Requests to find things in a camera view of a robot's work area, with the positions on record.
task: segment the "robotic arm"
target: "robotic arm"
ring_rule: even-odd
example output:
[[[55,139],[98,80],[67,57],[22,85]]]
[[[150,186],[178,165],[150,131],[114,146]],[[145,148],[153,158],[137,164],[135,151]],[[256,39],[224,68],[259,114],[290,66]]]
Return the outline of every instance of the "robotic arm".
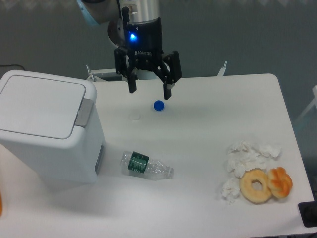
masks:
[[[182,77],[178,51],[164,54],[158,0],[78,0],[96,23],[112,21],[108,28],[117,74],[127,79],[130,93],[136,91],[137,72],[153,72],[163,82],[164,98]]]

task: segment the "gray wall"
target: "gray wall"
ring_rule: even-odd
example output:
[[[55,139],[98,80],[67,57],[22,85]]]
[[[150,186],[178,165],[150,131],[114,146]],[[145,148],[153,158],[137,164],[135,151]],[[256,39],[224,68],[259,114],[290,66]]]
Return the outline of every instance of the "gray wall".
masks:
[[[114,68],[107,25],[88,26],[75,0],[34,0],[33,9],[27,0],[13,2],[0,1],[0,64],[82,79],[86,64]],[[160,6],[164,50],[180,52],[184,77],[214,76],[226,60],[227,75],[273,73],[292,120],[313,99],[317,1],[161,0]],[[304,160],[314,161],[317,125],[308,128],[297,138]]]

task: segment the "black cable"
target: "black cable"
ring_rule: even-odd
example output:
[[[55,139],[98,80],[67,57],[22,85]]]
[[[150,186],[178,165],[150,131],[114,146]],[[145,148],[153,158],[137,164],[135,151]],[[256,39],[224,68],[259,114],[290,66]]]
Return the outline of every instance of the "black cable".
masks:
[[[20,68],[22,68],[25,71],[25,67],[23,67],[23,66],[21,66],[19,64],[0,64],[0,67],[14,67],[14,66],[20,67]]]
[[[315,235],[317,235],[317,232],[310,234],[310,235],[307,236],[306,238],[313,238]]]

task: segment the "water bottle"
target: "water bottle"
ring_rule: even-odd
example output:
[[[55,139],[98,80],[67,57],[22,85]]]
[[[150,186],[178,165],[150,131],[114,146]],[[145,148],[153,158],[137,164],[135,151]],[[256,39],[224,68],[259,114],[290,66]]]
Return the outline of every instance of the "water bottle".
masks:
[[[148,156],[131,151],[123,153],[121,169],[125,175],[150,180],[172,179],[174,175],[174,169],[161,161],[151,160]]]

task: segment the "black device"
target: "black device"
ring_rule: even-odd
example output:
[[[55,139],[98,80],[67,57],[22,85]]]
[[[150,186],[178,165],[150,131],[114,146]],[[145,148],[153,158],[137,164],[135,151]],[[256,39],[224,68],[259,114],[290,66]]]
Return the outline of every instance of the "black device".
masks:
[[[137,70],[153,72],[164,83],[164,98],[172,96],[172,87],[182,77],[178,51],[164,54],[161,18],[130,24],[130,9],[122,9],[125,46],[114,50],[117,74],[127,78],[129,91],[136,91]]]

